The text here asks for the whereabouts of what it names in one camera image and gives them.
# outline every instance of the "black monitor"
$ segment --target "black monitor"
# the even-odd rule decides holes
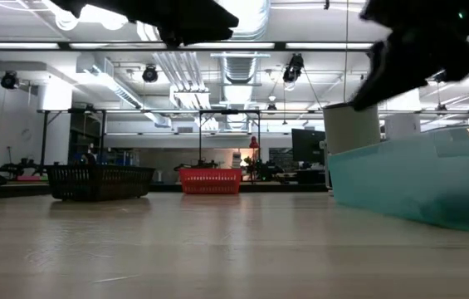
[[[323,164],[325,162],[325,152],[320,148],[320,142],[325,140],[325,132],[291,129],[293,160]]]

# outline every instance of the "teal plastic bin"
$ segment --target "teal plastic bin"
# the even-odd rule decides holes
[[[329,167],[338,203],[469,230],[469,126],[332,155]]]

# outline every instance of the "plastic basket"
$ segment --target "plastic basket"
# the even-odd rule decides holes
[[[55,199],[101,201],[131,199],[149,192],[154,169],[112,165],[47,166]]]
[[[238,194],[242,181],[241,169],[181,169],[186,194]]]

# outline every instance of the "black basket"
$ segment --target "black basket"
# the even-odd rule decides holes
[[[47,166],[55,199],[101,201],[145,196],[155,169],[109,165]]]

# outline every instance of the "red basket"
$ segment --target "red basket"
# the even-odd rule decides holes
[[[186,194],[238,194],[242,181],[241,169],[181,169]]]

